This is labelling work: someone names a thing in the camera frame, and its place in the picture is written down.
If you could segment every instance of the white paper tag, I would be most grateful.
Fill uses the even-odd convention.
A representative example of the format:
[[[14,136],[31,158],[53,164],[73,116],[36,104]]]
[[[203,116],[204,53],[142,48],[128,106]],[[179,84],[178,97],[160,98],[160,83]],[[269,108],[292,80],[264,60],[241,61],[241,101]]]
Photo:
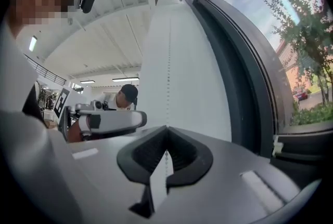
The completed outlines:
[[[79,160],[79,159],[83,159],[84,157],[95,155],[97,153],[98,153],[97,148],[91,148],[91,149],[84,150],[84,151],[81,151],[81,152],[78,152],[78,153],[74,153],[73,158],[75,160]]]

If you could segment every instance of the ceiling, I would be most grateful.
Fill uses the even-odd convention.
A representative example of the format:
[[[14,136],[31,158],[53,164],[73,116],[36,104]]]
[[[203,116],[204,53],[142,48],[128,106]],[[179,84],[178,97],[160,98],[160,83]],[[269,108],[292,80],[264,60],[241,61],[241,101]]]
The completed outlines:
[[[88,14],[70,12],[66,18],[24,28],[18,45],[73,82],[89,78],[96,82],[91,86],[113,86],[112,78],[138,75],[154,7],[155,0],[95,0]],[[30,52],[33,35],[38,40]]]

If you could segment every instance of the railing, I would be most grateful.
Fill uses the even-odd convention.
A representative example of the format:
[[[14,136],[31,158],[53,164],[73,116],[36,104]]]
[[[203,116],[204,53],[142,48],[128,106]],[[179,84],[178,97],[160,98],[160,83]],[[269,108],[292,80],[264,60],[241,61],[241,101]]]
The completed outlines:
[[[36,72],[41,75],[42,77],[58,84],[58,85],[64,85],[66,80],[56,74],[54,74],[53,72],[50,72],[49,70],[47,70],[46,68],[44,68],[43,66],[39,65],[37,62],[33,61],[32,59],[30,59],[27,55],[25,55],[27,60],[30,62],[31,66],[33,66],[33,68],[36,70]]]

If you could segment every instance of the glass pane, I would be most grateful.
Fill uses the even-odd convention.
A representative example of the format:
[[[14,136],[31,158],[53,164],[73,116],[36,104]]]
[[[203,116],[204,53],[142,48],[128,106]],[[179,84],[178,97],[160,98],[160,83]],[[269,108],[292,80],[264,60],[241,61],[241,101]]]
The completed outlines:
[[[255,24],[281,61],[293,95],[290,124],[332,120],[333,18],[326,1],[224,1]]]

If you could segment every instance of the person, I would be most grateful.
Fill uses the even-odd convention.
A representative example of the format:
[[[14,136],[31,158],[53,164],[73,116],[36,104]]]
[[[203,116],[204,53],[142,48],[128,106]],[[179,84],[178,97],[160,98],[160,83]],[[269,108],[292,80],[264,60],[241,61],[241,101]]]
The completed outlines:
[[[108,95],[102,95],[97,99],[104,106],[106,110],[129,110],[131,104],[135,101],[138,95],[138,90],[134,85],[124,85],[121,90],[116,94],[114,99],[110,99]],[[76,121],[69,129],[67,140],[69,143],[81,142],[81,130],[79,121]],[[101,139],[101,136],[91,136],[92,140]]]
[[[137,88],[134,85],[127,84],[121,88],[114,99],[111,100],[108,95],[103,95],[97,100],[111,110],[129,110],[131,104],[134,103],[137,94]]]
[[[1,25],[0,54],[1,70],[10,71],[10,77],[4,73],[0,75],[0,81],[6,86],[0,93],[0,110],[22,111],[44,123],[34,87],[38,75],[16,46],[15,39],[26,25],[41,23],[42,19],[54,17],[56,12],[66,12],[76,1],[9,0],[5,21]]]

